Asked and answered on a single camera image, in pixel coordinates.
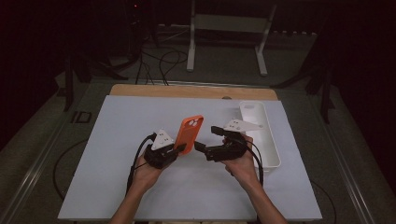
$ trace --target person's left hand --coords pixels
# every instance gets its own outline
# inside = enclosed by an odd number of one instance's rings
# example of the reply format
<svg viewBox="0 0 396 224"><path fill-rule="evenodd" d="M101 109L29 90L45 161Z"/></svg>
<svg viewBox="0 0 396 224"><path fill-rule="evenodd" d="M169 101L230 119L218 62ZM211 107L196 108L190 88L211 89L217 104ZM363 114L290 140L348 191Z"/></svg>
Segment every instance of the person's left hand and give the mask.
<svg viewBox="0 0 396 224"><path fill-rule="evenodd" d="M151 189L151 187L154 186L154 184L157 182L158 177L160 177L161 173L166 168L164 167L162 169L157 169L150 166L146 162L144 155L141 155L137 159L136 167L137 168L134 171L134 180L130 189L139 187L143 191Z"/></svg>

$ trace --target forearm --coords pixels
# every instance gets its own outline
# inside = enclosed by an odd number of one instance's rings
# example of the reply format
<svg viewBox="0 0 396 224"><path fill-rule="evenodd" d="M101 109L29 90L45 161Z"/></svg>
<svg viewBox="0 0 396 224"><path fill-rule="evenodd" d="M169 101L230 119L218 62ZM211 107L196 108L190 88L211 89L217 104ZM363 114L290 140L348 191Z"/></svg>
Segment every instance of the forearm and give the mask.
<svg viewBox="0 0 396 224"><path fill-rule="evenodd" d="M259 182L244 186L244 188L262 224L288 223L268 198Z"/></svg>
<svg viewBox="0 0 396 224"><path fill-rule="evenodd" d="M131 224L134 220L134 215L136 214L137 208L139 207L140 201L146 189L142 186L134 185L130 187L127 195L120 204L119 209L116 211L114 216L110 220L110 224Z"/></svg>

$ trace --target hand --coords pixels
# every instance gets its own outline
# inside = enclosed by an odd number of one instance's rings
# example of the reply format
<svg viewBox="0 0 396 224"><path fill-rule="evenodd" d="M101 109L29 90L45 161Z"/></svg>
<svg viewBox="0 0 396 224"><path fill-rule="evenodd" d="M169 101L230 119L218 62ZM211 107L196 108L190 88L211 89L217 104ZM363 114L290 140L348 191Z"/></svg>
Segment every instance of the hand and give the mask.
<svg viewBox="0 0 396 224"><path fill-rule="evenodd" d="M253 138L246 135L244 135L244 137L247 141L247 146L251 148ZM251 185L260 185L254 167L253 156L249 151L246 151L240 158L231 161L222 161L222 163L225 164L225 169L236 178L242 188L247 189L247 187Z"/></svg>
<svg viewBox="0 0 396 224"><path fill-rule="evenodd" d="M137 168L134 171L134 180L132 182L130 189L140 188L143 191L147 191L148 189L151 189L152 186L154 186L154 184L157 182L163 170L166 168L164 167L162 169L157 169L150 166L146 162L144 155L141 155L137 159L136 167Z"/></svg>

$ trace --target dark background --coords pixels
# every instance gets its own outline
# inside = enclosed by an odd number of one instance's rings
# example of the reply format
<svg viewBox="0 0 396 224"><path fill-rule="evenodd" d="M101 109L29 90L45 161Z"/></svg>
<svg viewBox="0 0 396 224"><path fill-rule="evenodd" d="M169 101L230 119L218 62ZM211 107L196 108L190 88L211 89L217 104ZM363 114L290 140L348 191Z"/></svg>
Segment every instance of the dark background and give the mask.
<svg viewBox="0 0 396 224"><path fill-rule="evenodd" d="M1 141L18 129L58 90L66 43L92 57L126 55L128 29L121 0L7 1L0 5ZM203 1L197 10L256 16L260 3ZM157 21L190 23L190 1L157 2ZM334 64L337 86L361 128L384 176L396 191L394 72L396 5L390 1L282 1L272 31L319 34L307 58Z"/></svg>

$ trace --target person's right hand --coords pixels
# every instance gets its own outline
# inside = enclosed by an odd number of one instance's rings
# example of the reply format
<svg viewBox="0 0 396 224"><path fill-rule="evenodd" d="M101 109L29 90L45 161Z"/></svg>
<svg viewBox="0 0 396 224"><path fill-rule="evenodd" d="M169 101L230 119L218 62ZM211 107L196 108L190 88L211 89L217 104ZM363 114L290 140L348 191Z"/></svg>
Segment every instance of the person's right hand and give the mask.
<svg viewBox="0 0 396 224"><path fill-rule="evenodd" d="M247 140L247 146L251 149L253 138L246 135L244 135L244 137L245 140ZM225 164L225 169L235 177L245 190L247 190L249 186L260 185L254 167L253 155L249 151L246 151L240 158L231 161L222 161L222 163Z"/></svg>

